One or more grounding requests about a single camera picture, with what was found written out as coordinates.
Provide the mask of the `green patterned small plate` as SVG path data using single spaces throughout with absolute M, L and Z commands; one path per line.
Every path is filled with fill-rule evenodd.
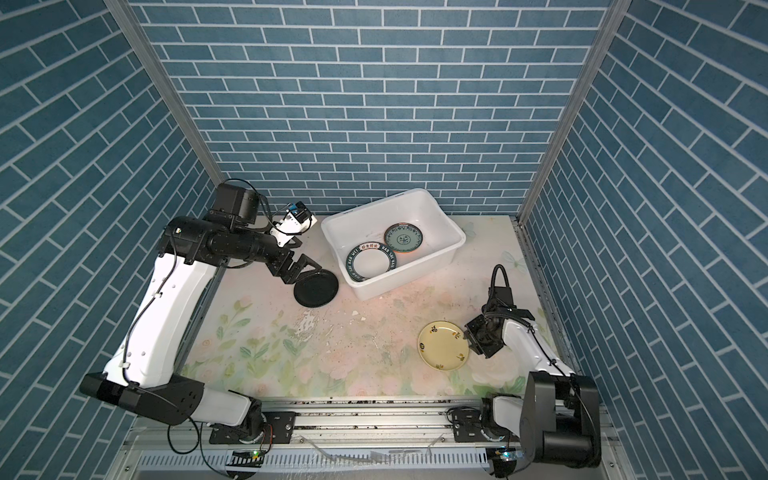
M 384 233 L 385 244 L 397 253 L 410 253 L 417 250 L 423 239 L 422 231 L 414 224 L 407 222 L 391 225 Z

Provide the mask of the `green rim plate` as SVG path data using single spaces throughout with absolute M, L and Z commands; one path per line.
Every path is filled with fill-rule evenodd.
M 384 243 L 369 241 L 355 246 L 345 259 L 345 269 L 355 282 L 364 282 L 397 267 L 394 251 Z

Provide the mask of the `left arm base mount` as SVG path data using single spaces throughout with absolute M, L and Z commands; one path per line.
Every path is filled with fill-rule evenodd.
M 212 445 L 289 444 L 297 414 L 292 411 L 249 413 L 242 424 L 214 424 L 209 443 Z

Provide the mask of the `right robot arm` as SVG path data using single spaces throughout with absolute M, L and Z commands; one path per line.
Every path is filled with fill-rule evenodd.
M 532 463 L 596 468 L 601 463 L 600 397 L 595 381 L 565 365 L 538 336 L 533 314 L 516 307 L 509 287 L 491 286 L 481 314 L 465 325 L 469 348 L 487 359 L 503 349 L 528 369 L 520 397 L 495 395 L 481 419 L 505 429 Z

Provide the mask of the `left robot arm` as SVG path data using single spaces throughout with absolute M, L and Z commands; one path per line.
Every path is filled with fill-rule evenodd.
M 260 214 L 268 218 L 264 228 L 255 225 Z M 298 236 L 315 225 L 315 215 L 296 202 L 280 222 L 271 216 L 266 198 L 235 179 L 217 186 L 202 218 L 173 218 L 124 340 L 102 372 L 83 377 L 80 392 L 169 426 L 192 420 L 233 429 L 241 440 L 257 436 L 263 422 L 259 400 L 183 377 L 176 362 L 202 294 L 230 261 L 262 263 L 286 285 L 299 286 L 321 273 L 315 261 L 294 255 Z

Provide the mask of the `cream yellow plate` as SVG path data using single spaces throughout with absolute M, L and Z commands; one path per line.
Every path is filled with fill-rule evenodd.
M 417 346 L 421 360 L 435 370 L 457 370 L 469 357 L 469 344 L 464 332 L 447 321 L 435 321 L 424 326 L 418 335 Z

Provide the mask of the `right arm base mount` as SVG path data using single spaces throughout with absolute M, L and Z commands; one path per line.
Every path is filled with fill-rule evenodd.
M 486 410 L 457 406 L 449 408 L 445 412 L 445 418 L 457 443 L 511 443 L 519 440 L 508 429 L 496 425 Z

